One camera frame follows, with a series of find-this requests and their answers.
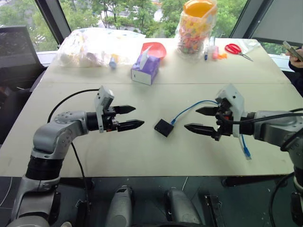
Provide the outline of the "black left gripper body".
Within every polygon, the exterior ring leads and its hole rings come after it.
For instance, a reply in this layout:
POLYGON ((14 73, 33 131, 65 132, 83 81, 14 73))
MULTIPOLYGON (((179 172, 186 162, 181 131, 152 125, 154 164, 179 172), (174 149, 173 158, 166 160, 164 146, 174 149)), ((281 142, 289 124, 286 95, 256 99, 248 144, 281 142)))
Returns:
POLYGON ((103 128, 106 132, 118 130, 119 122, 115 119, 117 114, 119 114, 118 106, 110 106, 103 110, 103 128))

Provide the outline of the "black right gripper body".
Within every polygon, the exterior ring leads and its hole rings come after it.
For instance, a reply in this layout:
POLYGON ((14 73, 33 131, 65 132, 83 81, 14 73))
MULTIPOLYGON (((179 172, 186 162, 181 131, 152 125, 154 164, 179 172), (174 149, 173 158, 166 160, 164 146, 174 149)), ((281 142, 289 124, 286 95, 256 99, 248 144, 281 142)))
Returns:
POLYGON ((232 120, 232 111, 230 107, 232 106, 231 103, 226 98, 216 98, 216 102, 218 103, 218 110, 215 114, 216 123, 219 125, 218 133, 224 136, 231 136, 232 135, 232 124, 226 123, 226 120, 232 120))

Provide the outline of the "person's hand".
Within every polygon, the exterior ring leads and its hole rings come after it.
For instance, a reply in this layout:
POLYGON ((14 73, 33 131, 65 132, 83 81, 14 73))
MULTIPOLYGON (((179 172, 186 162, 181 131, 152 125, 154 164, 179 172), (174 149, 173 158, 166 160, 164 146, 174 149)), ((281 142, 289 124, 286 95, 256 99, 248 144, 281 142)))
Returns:
MULTIPOLYGON (((298 55, 300 55, 301 57, 303 56, 303 48, 298 48, 296 49, 296 52, 298 55)), ((296 66, 296 67, 300 67, 303 62, 294 54, 290 53, 289 51, 287 51, 286 56, 289 56, 289 61, 291 62, 292 65, 296 66)))

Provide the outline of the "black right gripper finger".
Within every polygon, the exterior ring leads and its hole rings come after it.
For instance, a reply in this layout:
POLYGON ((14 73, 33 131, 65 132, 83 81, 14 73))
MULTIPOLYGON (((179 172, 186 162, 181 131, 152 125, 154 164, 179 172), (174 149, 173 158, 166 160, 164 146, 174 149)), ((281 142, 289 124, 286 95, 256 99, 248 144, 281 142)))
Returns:
POLYGON ((213 127, 196 123, 185 124, 184 127, 193 133, 210 136, 216 141, 220 140, 220 134, 213 127))
POLYGON ((196 110, 197 113, 206 116, 215 116, 219 110, 219 107, 204 106, 196 110))

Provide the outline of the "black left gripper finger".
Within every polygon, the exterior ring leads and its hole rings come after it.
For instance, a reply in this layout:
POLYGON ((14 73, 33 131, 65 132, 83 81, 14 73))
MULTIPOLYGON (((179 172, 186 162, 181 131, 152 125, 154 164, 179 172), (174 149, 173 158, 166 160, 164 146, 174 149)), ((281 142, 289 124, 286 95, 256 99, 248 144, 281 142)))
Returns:
POLYGON ((141 120, 129 120, 126 122, 121 122, 117 126, 117 131, 121 132, 121 131, 133 130, 133 129, 140 127, 143 124, 144 124, 144 121, 141 121, 141 120))
POLYGON ((127 114, 134 111, 135 109, 135 107, 130 105, 114 106, 114 111, 116 114, 127 114))

